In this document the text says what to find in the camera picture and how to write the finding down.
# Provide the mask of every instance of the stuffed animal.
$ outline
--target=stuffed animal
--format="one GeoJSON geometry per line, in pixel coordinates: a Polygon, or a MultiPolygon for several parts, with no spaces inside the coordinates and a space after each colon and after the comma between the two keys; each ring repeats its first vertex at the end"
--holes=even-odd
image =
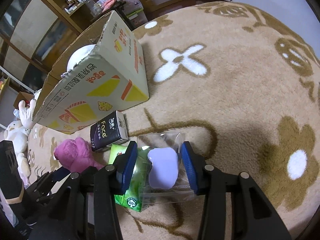
{"type": "Polygon", "coordinates": [[[27,128],[27,129],[32,129],[34,125],[36,124],[35,122],[32,121],[33,117],[33,112],[36,107],[37,100],[32,99],[30,101],[30,107],[26,107],[26,102],[24,100],[21,100],[19,102],[19,115],[20,115],[20,120],[22,122],[22,125],[27,128]]]}
{"type": "Polygon", "coordinates": [[[91,146],[81,137],[75,140],[64,140],[54,149],[54,157],[71,173],[81,173],[89,166],[96,167],[98,170],[104,167],[94,160],[91,146]]]}
{"type": "Polygon", "coordinates": [[[25,185],[29,184],[29,177],[31,175],[30,166],[25,154],[30,132],[31,129],[25,128],[21,121],[11,122],[4,131],[4,139],[13,143],[13,149],[18,162],[18,172],[25,185]]]}
{"type": "Polygon", "coordinates": [[[20,119],[20,115],[19,115],[19,110],[18,110],[18,109],[14,109],[13,115],[14,115],[17,119],[20,119]]]}

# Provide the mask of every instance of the cardboard box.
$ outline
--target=cardboard box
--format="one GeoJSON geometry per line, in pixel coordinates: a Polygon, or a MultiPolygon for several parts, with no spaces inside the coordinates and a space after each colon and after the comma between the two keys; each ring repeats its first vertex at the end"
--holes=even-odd
{"type": "Polygon", "coordinates": [[[142,47],[112,11],[87,28],[53,65],[33,121],[72,134],[115,110],[125,110],[148,99],[142,47]],[[92,52],[61,80],[71,55],[97,39],[92,52]]]}
{"type": "Polygon", "coordinates": [[[15,109],[19,109],[19,102],[21,100],[30,101],[31,99],[35,98],[33,94],[25,93],[25,92],[19,92],[17,95],[16,100],[13,103],[13,106],[15,109]]]}
{"type": "Polygon", "coordinates": [[[121,144],[129,140],[124,116],[114,111],[90,127],[92,151],[103,151],[112,144],[121,144]]]}

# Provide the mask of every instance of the white plush toy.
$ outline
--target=white plush toy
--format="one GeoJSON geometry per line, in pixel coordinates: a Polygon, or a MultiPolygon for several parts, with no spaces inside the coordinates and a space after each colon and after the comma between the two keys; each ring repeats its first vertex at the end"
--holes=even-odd
{"type": "Polygon", "coordinates": [[[25,185],[29,184],[29,177],[31,175],[30,166],[26,158],[30,132],[31,129],[23,127],[21,121],[11,122],[4,131],[4,139],[13,143],[13,149],[18,162],[18,171],[25,185]]]}
{"type": "Polygon", "coordinates": [[[26,102],[24,100],[19,102],[19,115],[22,125],[27,129],[32,129],[35,122],[32,121],[33,112],[36,107],[37,100],[32,99],[30,101],[30,107],[26,107],[26,102]]]}

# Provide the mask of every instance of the white ball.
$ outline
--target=white ball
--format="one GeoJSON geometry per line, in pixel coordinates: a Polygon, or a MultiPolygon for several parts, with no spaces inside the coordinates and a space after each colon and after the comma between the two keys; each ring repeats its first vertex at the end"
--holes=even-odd
{"type": "Polygon", "coordinates": [[[90,52],[93,50],[95,44],[86,45],[82,48],[77,49],[70,57],[67,65],[67,72],[70,70],[73,70],[73,68],[79,64],[81,60],[83,60],[86,56],[90,54],[90,52]]]}

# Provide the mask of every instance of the purple soap bar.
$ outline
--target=purple soap bar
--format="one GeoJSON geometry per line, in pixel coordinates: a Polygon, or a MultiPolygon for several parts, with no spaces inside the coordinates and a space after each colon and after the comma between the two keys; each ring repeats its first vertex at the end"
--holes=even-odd
{"type": "Polygon", "coordinates": [[[155,148],[148,153],[152,162],[149,184],[152,188],[170,189],[176,183],[179,173],[177,153],[170,147],[155,148]]]}

